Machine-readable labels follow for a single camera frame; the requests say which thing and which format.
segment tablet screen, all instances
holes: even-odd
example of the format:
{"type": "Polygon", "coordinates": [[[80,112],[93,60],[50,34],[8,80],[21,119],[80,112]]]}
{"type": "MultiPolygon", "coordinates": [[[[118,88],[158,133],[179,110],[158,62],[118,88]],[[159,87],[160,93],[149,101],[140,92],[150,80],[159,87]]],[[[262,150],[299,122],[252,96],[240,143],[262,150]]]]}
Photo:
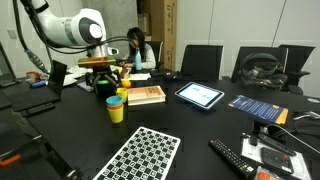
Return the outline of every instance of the tablet screen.
{"type": "Polygon", "coordinates": [[[189,83],[176,93],[178,96],[203,107],[209,107],[219,100],[224,93],[196,83],[189,83]]]}

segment wall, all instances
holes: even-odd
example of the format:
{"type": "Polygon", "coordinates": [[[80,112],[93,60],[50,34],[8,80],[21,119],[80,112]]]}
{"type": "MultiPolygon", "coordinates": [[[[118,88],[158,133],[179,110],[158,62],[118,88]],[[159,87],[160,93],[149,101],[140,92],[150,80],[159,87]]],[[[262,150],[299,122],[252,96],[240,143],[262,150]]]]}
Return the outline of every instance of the wall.
{"type": "MultiPolygon", "coordinates": [[[[181,69],[187,44],[223,45],[220,76],[231,76],[240,46],[287,43],[320,48],[320,22],[315,18],[319,8],[316,0],[178,0],[176,69],[181,69]]],[[[311,72],[300,81],[306,95],[320,97],[320,82],[315,81],[319,56],[315,49],[303,69],[311,72]]]]}
{"type": "MultiPolygon", "coordinates": [[[[74,16],[80,9],[83,8],[82,2],[79,0],[47,0],[50,5],[50,10],[56,16],[74,16]]],[[[40,41],[37,36],[31,22],[22,6],[20,1],[19,12],[20,12],[20,21],[22,26],[22,31],[24,39],[28,47],[39,56],[39,58],[44,62],[46,67],[50,68],[49,58],[45,50],[44,44],[40,41]]],[[[23,48],[20,44],[19,39],[10,39],[7,29],[13,29],[16,31],[13,3],[12,0],[2,0],[0,7],[0,40],[4,47],[4,50],[8,56],[8,59],[12,65],[14,72],[17,77],[25,76],[27,71],[38,71],[38,69],[30,62],[27,55],[24,53],[23,48]]],[[[52,57],[55,60],[58,60],[62,63],[71,67],[76,64],[79,57],[85,56],[86,53],[81,55],[64,55],[51,51],[52,57]]]]}
{"type": "MultiPolygon", "coordinates": [[[[107,38],[115,36],[127,36],[132,27],[138,26],[136,0],[82,0],[84,7],[98,10],[106,26],[107,38]]],[[[119,49],[120,58],[128,51],[127,42],[114,42],[109,46],[119,49]]]]}

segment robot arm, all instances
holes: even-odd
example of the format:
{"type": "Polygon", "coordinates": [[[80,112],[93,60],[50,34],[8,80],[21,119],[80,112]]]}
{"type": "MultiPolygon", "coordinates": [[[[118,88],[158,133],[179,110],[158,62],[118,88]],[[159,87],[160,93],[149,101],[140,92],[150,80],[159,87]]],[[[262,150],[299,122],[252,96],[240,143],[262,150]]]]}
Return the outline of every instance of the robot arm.
{"type": "Polygon", "coordinates": [[[56,48],[71,46],[93,47],[88,49],[94,57],[116,55],[117,49],[107,47],[106,29],[99,11],[93,9],[81,9],[74,17],[56,17],[49,9],[45,0],[21,0],[27,13],[30,15],[30,4],[34,7],[47,43],[56,48]]]}

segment computer monitor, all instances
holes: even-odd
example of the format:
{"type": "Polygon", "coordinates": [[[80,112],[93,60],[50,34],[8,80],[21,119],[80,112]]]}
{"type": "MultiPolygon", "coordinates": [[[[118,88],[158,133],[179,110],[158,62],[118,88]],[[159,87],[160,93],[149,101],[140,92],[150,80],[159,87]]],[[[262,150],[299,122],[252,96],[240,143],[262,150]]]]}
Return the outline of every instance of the computer monitor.
{"type": "Polygon", "coordinates": [[[16,79],[16,76],[0,42],[0,84],[1,82],[4,83],[4,81],[12,81],[14,79],[16,79]]]}

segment person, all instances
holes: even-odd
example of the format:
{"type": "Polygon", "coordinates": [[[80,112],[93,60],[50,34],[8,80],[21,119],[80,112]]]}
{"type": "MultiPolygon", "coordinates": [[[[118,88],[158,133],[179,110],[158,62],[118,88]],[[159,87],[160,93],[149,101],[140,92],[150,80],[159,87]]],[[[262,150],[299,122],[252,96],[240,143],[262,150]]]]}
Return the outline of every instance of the person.
{"type": "MultiPolygon", "coordinates": [[[[139,47],[141,54],[142,69],[154,69],[156,67],[156,59],[152,47],[145,42],[145,37],[141,29],[134,27],[129,29],[127,33],[129,43],[129,53],[123,59],[130,59],[136,54],[136,47],[139,47]]],[[[134,62],[120,62],[120,66],[124,68],[133,68],[134,62]]]]}

